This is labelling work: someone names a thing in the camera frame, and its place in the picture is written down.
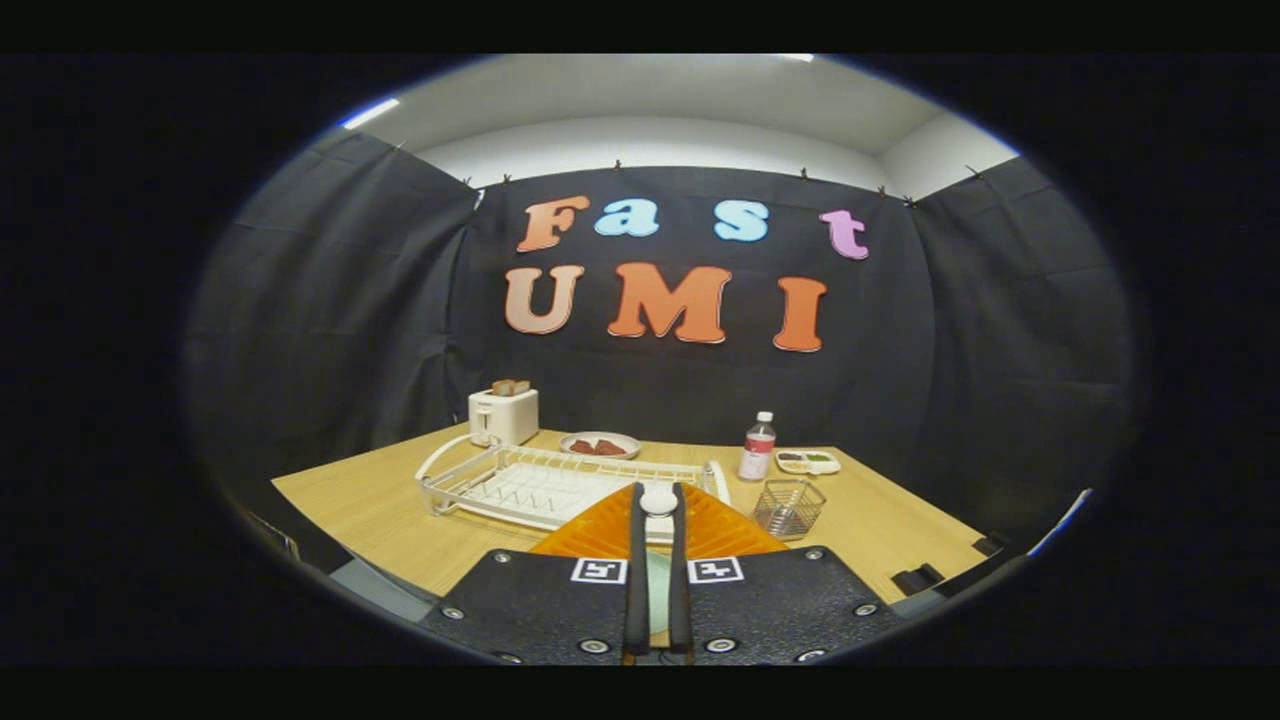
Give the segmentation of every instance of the white wall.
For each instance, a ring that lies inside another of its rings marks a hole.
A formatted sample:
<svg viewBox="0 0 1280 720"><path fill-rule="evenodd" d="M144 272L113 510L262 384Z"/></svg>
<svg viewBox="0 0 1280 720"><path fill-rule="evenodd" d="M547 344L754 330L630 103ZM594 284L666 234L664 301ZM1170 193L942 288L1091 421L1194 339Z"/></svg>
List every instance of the white wall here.
<svg viewBox="0 0 1280 720"><path fill-rule="evenodd" d="M809 177L915 200L986 170L1018 151L964 119L943 114L878 159L751 126L682 118L581 118L489 132L417 154L471 187L556 173L622 167L740 168Z"/></svg>
<svg viewBox="0 0 1280 720"><path fill-rule="evenodd" d="M950 113L924 123L879 156L895 195L915 200L1018 156L1018 151Z"/></svg>
<svg viewBox="0 0 1280 720"><path fill-rule="evenodd" d="M538 176L622 167L668 165L763 170L901 195L881 164L829 142L714 120L584 118L509 128L417 154L471 187Z"/></svg>

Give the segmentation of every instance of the wire basket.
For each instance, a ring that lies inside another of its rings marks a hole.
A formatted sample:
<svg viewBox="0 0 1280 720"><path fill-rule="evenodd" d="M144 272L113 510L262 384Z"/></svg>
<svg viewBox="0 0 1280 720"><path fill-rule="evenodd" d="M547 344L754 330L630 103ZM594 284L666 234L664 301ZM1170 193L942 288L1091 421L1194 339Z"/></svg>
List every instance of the wire basket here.
<svg viewBox="0 0 1280 720"><path fill-rule="evenodd" d="M809 480L765 480L755 501L755 521L778 539L803 538L826 503L827 497Z"/></svg>
<svg viewBox="0 0 1280 720"><path fill-rule="evenodd" d="M433 515L457 507L498 520L554 530L613 492L632 483L689 483L730 502L724 473L714 460L704 465L636 462L609 456L584 456L522 446L494 445L438 475L428 469L457 438L422 462L415 479ZM669 544L671 518L646 524L646 538Z"/></svg>

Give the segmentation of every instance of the ceiling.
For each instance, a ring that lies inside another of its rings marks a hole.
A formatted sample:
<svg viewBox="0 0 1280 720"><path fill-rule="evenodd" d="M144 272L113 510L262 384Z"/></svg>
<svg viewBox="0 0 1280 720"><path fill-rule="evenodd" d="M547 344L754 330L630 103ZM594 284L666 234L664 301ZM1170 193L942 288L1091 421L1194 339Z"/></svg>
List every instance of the ceiling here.
<svg viewBox="0 0 1280 720"><path fill-rule="evenodd" d="M943 113L840 61L769 54L502 55L397 99L361 131L411 154L518 126L640 115L755 126L877 158Z"/></svg>

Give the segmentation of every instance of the orange letter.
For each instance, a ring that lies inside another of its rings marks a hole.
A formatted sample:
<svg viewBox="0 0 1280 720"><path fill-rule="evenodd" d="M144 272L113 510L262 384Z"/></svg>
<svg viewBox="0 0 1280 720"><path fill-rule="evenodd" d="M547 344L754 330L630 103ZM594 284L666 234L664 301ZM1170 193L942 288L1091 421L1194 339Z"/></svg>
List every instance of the orange letter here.
<svg viewBox="0 0 1280 720"><path fill-rule="evenodd" d="M622 277L622 301L618 304L618 319L609 323L609 334L643 336L643 307L658 337L666 336L684 313L685 322L676 328L677 338L712 345L724 342L724 332L719 329L719 301L724 283L733 277L728 270L694 268L675 292L667 290L658 268L649 263L618 265L618 275Z"/></svg>
<svg viewBox="0 0 1280 720"><path fill-rule="evenodd" d="M507 270L507 324L527 334L547 334L563 328L568 322L568 314L573 310L573 283L585 272L581 265L552 268L550 275L556 278L552 310L545 315L534 315L529 301L534 292L534 281L543 272L538 268Z"/></svg>
<svg viewBox="0 0 1280 720"><path fill-rule="evenodd" d="M529 213L529 229L525 232L525 240L516 246L516 252L556 246L559 242L556 231L567 231L573 225L573 210L586 210L590 206L591 201L585 195L575 195L525 208L525 213Z"/></svg>
<svg viewBox="0 0 1280 720"><path fill-rule="evenodd" d="M773 336L773 345L792 352L822 350L822 340L814 328L818 324L818 297L827 293L827 286L809 278L778 278L778 287L787 296L787 313L782 318L782 332Z"/></svg>

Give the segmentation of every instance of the ceiling light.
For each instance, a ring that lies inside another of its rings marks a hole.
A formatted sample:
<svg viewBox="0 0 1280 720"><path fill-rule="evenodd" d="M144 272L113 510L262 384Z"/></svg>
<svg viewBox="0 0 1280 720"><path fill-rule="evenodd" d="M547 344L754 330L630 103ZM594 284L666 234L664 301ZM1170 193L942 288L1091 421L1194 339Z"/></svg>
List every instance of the ceiling light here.
<svg viewBox="0 0 1280 720"><path fill-rule="evenodd" d="M344 127L347 129L355 129L355 128L357 128L357 127L367 123L369 120L376 118L378 115L381 115L387 110L390 110L392 108L394 108L397 105L399 105L399 100L396 100L394 97L392 97L390 100L379 102L378 105L374 105L372 108L365 110L364 113L361 113L361 114L351 118L349 120L342 123L342 127Z"/></svg>

